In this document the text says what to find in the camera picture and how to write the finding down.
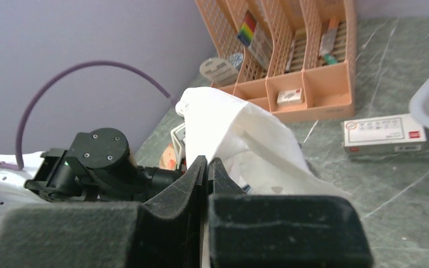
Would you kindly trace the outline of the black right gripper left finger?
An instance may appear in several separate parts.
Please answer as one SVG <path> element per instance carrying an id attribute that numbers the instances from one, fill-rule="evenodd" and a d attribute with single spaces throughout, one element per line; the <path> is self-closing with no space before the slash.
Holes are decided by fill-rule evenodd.
<path id="1" fill-rule="evenodd" d="M 26 205 L 0 218 L 0 267 L 201 267 L 207 160 L 145 203 Z"/>

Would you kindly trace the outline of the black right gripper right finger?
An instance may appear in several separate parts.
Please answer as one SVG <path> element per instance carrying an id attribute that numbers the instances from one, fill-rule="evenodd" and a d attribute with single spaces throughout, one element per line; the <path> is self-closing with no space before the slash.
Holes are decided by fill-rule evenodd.
<path id="1" fill-rule="evenodd" d="M 208 166 L 210 267 L 373 267 L 359 215 L 333 195 L 248 195 Z"/>

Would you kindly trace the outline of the white bra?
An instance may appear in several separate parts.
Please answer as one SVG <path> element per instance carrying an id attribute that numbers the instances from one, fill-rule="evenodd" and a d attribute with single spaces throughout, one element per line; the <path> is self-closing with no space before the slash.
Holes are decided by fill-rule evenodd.
<path id="1" fill-rule="evenodd" d="M 350 194 L 310 171 L 293 131 L 256 104 L 211 87 L 188 88 L 176 104 L 184 117 L 188 165 L 221 159 L 238 186 L 257 195 Z"/>

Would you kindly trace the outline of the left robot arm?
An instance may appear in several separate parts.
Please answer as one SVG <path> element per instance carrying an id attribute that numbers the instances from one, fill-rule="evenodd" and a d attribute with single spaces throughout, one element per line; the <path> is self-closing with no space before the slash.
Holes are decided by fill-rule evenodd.
<path id="1" fill-rule="evenodd" d="M 0 215 L 27 204 L 145 202 L 179 179 L 181 169 L 136 163 L 126 136 L 115 128 L 76 134 L 67 149 L 0 155 Z"/>

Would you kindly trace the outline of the floral peach bra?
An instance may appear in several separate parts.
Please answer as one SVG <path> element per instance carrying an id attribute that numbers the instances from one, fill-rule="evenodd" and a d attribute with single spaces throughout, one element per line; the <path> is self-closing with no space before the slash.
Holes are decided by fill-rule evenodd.
<path id="1" fill-rule="evenodd" d="M 177 155 L 172 143 L 168 144 L 159 159 L 159 168 L 165 170 L 177 169 Z"/>

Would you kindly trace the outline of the small white staples box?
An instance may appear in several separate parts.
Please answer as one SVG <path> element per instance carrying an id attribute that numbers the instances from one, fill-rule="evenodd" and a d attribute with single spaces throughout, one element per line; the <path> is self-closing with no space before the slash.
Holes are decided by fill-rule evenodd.
<path id="1" fill-rule="evenodd" d="M 304 102 L 302 88 L 284 90 L 278 93 L 277 105 L 279 107 L 293 106 Z"/>

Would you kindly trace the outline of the round patterned tape roll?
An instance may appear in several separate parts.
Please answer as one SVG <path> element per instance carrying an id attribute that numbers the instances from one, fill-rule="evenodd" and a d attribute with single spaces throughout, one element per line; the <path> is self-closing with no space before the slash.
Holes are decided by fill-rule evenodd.
<path id="1" fill-rule="evenodd" d="M 244 55 L 240 52 L 231 54 L 227 59 L 209 58 L 201 63 L 199 72 L 216 86 L 232 85 L 237 81 L 243 60 Z"/>

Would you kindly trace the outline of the white grey deli box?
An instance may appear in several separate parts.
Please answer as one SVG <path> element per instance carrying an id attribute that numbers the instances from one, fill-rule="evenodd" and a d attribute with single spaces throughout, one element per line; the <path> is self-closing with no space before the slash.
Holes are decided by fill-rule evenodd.
<path id="1" fill-rule="evenodd" d="M 351 156 L 419 152 L 425 149 L 425 128 L 411 114 L 352 119 L 342 124 L 345 152 Z"/>

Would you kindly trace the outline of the orange plastic file organizer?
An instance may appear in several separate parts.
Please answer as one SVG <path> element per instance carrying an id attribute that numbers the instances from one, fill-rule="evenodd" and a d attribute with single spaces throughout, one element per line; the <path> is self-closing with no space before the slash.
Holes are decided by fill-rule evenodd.
<path id="1" fill-rule="evenodd" d="M 244 55 L 235 84 L 211 86 L 284 122 L 355 114 L 355 1 L 197 1 L 218 56 Z M 257 20 L 249 47 L 237 38 L 245 12 Z M 279 107 L 278 93 L 302 88 L 304 102 Z"/>

